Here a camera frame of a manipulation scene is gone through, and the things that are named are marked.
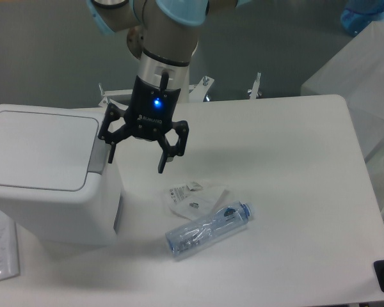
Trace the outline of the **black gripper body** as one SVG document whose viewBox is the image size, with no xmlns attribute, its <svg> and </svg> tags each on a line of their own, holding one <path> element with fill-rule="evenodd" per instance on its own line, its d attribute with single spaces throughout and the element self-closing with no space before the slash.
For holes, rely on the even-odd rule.
<svg viewBox="0 0 384 307">
<path fill-rule="evenodd" d="M 168 75 L 161 75 L 157 86 L 136 78 L 131 101 L 124 114 L 127 135 L 156 141 L 172 129 L 172 116 L 180 89 L 171 90 L 168 84 Z"/>
</svg>

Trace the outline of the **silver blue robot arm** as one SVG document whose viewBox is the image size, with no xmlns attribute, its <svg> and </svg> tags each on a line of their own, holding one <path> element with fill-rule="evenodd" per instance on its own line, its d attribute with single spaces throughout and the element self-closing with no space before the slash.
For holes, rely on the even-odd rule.
<svg viewBox="0 0 384 307">
<path fill-rule="evenodd" d="M 244 1 L 88 1 L 91 15 L 103 33 L 140 26 L 143 35 L 140 67 L 131 101 L 123 110 L 108 103 L 99 139 L 109 144 L 109 162 L 116 145 L 129 138 L 156 141 L 163 153 L 158 165 L 183 156 L 189 134 L 185 120 L 173 122 L 189 64 L 206 17 Z"/>
</svg>

